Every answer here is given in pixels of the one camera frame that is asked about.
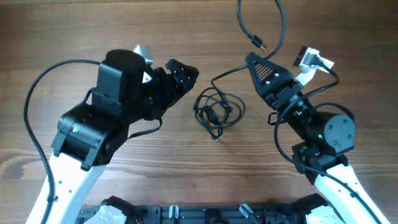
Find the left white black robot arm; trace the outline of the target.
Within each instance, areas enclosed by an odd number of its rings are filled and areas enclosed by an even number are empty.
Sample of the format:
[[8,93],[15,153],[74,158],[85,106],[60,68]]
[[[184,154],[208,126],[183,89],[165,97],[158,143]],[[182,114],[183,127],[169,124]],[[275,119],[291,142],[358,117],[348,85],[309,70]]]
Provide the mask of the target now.
[[29,223],[72,223],[114,153],[133,138],[131,124],[160,121],[194,86],[198,70],[171,59],[152,68],[142,53],[116,49],[98,64],[96,86],[61,116],[46,181]]

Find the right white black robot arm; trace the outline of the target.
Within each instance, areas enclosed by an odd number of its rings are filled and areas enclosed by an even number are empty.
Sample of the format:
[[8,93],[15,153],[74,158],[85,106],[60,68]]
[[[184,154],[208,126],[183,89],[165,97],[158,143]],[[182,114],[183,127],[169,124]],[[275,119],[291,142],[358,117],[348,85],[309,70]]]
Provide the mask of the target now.
[[281,156],[328,199],[341,222],[387,223],[345,156],[354,149],[354,114],[332,102],[326,105],[340,113],[320,111],[322,104],[313,106],[308,100],[339,84],[333,62],[316,50],[301,52],[294,63],[302,71],[297,77],[254,52],[246,63],[257,94],[277,117],[269,124]]

